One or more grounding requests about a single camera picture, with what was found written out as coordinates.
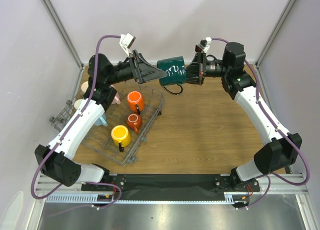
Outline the dark green mug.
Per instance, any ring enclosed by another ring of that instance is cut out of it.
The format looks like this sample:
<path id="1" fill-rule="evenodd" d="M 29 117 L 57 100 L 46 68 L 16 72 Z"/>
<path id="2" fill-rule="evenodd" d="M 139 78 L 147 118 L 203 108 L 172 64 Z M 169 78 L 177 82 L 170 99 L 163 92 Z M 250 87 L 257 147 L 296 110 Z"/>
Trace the dark green mug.
<path id="1" fill-rule="evenodd" d="M 182 56 L 158 60 L 156 63 L 158 69 L 163 70 L 167 76 L 159 79 L 161 87 L 171 95 L 180 95 L 183 93 L 183 84 L 187 82 L 185 61 Z M 168 85 L 177 85 L 179 92 L 171 92 L 167 89 Z"/>

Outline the orange enamel mug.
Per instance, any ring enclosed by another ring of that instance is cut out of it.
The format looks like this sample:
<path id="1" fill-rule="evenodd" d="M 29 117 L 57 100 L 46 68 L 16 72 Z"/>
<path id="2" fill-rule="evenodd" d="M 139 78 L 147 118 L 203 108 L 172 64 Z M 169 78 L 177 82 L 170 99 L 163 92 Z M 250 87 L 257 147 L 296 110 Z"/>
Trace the orange enamel mug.
<path id="1" fill-rule="evenodd" d="M 134 113 L 141 113 L 145 108 L 145 101 L 143 95 L 138 91 L 130 92 L 127 97 L 129 109 Z"/>

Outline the pink faceted mug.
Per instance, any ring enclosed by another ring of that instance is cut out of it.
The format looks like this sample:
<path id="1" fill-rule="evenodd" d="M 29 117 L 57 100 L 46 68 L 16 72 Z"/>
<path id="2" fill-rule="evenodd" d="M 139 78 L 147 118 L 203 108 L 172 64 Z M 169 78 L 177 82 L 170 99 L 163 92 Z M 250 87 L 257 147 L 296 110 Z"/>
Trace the pink faceted mug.
<path id="1" fill-rule="evenodd" d="M 119 93 L 118 93 L 117 90 L 116 90 L 115 97 L 113 98 L 113 101 L 112 101 L 111 104 L 112 104 L 112 105 L 114 105 L 114 104 L 117 104 L 117 105 L 121 104 L 120 95 L 119 95 Z"/>

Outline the red black patterned cup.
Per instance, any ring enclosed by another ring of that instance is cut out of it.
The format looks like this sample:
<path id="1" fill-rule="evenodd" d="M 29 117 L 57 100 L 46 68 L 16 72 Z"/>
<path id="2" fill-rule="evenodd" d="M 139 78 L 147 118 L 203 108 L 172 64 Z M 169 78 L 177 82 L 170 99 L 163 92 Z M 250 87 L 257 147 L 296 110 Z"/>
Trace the red black patterned cup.
<path id="1" fill-rule="evenodd" d="M 128 115 L 126 119 L 127 126 L 130 129 L 134 130 L 136 134 L 139 133 L 142 123 L 143 123 L 142 117 L 135 113 Z"/>

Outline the cream floral tall mug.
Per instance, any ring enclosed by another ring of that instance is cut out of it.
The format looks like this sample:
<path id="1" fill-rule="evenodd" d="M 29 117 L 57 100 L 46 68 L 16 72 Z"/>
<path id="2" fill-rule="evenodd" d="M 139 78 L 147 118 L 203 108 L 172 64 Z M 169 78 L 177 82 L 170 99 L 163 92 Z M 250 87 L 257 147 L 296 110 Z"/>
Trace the cream floral tall mug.
<path id="1" fill-rule="evenodd" d="M 84 94 L 84 93 L 86 93 L 86 91 L 87 91 L 87 89 L 88 89 L 88 87 L 89 87 L 89 82 L 88 81 L 86 81 L 86 82 L 84 82 L 82 85 L 81 85 L 81 92 Z"/>

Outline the light blue mug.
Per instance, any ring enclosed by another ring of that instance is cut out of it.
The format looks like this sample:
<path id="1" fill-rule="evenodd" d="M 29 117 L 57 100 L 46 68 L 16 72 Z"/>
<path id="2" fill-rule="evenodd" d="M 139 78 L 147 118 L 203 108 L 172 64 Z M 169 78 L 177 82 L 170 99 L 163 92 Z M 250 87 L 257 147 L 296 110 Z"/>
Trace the light blue mug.
<path id="1" fill-rule="evenodd" d="M 100 116 L 95 122 L 94 122 L 95 126 L 105 126 L 107 127 L 107 116 L 104 113 L 102 116 Z"/>

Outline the yellow enamel mug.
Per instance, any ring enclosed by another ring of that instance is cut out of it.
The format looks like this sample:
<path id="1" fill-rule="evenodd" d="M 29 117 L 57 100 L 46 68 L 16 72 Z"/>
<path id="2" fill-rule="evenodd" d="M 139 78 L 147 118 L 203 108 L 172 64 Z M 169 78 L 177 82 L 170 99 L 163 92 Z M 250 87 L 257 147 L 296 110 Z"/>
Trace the yellow enamel mug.
<path id="1" fill-rule="evenodd" d="M 124 125 L 116 125 L 111 130 L 111 138 L 120 152 L 124 152 L 125 147 L 131 143 L 131 135 Z"/>

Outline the steel brown tumbler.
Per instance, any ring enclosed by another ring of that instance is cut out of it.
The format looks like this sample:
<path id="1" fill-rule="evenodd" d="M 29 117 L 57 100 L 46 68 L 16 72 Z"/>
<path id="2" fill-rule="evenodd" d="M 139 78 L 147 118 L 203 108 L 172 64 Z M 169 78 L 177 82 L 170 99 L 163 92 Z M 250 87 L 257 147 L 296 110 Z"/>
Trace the steel brown tumbler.
<path id="1" fill-rule="evenodd" d="M 74 107 L 75 111 L 78 111 L 79 109 L 82 109 L 82 107 L 83 107 L 82 102 L 83 102 L 83 99 L 77 99 L 74 102 L 73 107 Z"/>

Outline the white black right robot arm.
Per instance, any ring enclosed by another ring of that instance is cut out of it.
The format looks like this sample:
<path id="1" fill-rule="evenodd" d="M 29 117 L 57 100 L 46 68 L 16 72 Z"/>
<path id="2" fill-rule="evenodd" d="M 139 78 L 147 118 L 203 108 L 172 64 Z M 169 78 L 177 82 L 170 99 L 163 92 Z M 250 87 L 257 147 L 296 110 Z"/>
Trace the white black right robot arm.
<path id="1" fill-rule="evenodd" d="M 208 37 L 196 45 L 195 56 L 185 70 L 186 81 L 202 85 L 206 77 L 221 78 L 225 92 L 245 111 L 259 133 L 263 147 L 251 161 L 231 170 L 230 186 L 242 191 L 257 177 L 294 164 L 302 138 L 298 133 L 290 133 L 264 102 L 258 83 L 244 70 L 244 46 L 227 42 L 222 59 L 217 59 L 207 54 L 211 41 Z"/>

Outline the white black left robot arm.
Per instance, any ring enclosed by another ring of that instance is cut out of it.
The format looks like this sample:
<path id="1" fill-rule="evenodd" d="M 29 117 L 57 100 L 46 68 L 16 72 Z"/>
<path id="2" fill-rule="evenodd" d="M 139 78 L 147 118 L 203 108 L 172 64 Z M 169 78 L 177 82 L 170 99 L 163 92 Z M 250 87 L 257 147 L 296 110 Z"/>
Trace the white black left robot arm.
<path id="1" fill-rule="evenodd" d="M 136 50 L 117 65 L 101 53 L 93 55 L 90 63 L 89 86 L 79 108 L 51 142 L 46 146 L 38 145 L 35 150 L 38 162 L 35 174 L 42 173 L 66 187 L 76 182 L 92 182 L 102 191 L 110 184 L 104 169 L 73 161 L 80 143 L 111 106 L 117 93 L 112 85 L 131 79 L 142 84 L 166 77 L 167 73 L 149 64 Z"/>

